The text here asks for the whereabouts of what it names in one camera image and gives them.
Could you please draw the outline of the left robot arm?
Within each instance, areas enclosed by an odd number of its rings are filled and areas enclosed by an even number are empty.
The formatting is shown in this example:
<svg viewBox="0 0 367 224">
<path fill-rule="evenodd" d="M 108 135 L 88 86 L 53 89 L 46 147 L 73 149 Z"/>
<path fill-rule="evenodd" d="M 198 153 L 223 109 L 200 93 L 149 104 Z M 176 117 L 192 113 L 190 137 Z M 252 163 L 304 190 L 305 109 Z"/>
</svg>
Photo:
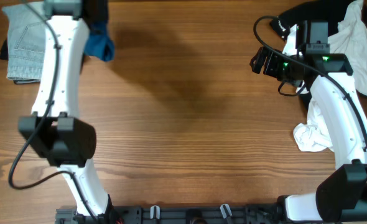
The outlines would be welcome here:
<svg viewBox="0 0 367 224">
<path fill-rule="evenodd" d="M 9 171 L 9 185 L 16 189 L 13 174 L 28 147 L 62 174 L 76 200 L 79 223 L 108 223 L 111 200 L 104 190 L 93 156 L 96 133 L 79 120 L 78 83 L 90 29 L 83 1 L 44 1 L 44 13 L 27 3 L 46 26 L 45 55 L 39 91 L 30 116 L 19 120 L 26 143 Z"/>
</svg>

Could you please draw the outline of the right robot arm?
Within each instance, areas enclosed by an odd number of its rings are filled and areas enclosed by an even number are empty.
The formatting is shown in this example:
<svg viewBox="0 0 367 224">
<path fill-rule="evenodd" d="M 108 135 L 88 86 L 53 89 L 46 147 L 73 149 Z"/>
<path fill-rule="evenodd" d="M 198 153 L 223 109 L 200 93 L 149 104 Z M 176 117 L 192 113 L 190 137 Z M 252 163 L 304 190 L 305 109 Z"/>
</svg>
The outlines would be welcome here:
<svg viewBox="0 0 367 224">
<path fill-rule="evenodd" d="M 336 169 L 314 193 L 280 196 L 274 216 L 290 223 L 367 222 L 367 118 L 353 69 L 346 55 L 330 52 L 326 22 L 305 21 L 296 34 L 296 55 L 262 43 L 250 66 L 310 92 L 325 120 Z"/>
</svg>

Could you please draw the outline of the dark blue polo shirt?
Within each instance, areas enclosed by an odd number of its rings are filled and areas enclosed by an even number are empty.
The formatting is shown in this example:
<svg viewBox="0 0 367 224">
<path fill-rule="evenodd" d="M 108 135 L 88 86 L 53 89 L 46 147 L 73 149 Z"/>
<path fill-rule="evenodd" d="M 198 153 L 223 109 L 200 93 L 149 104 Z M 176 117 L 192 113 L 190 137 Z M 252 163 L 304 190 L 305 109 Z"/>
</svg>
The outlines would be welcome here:
<svg viewBox="0 0 367 224">
<path fill-rule="evenodd" d="M 108 21 L 90 24 L 90 34 L 86 41 L 84 54 L 96 57 L 104 62 L 114 59 L 114 43 L 108 33 Z"/>
</svg>

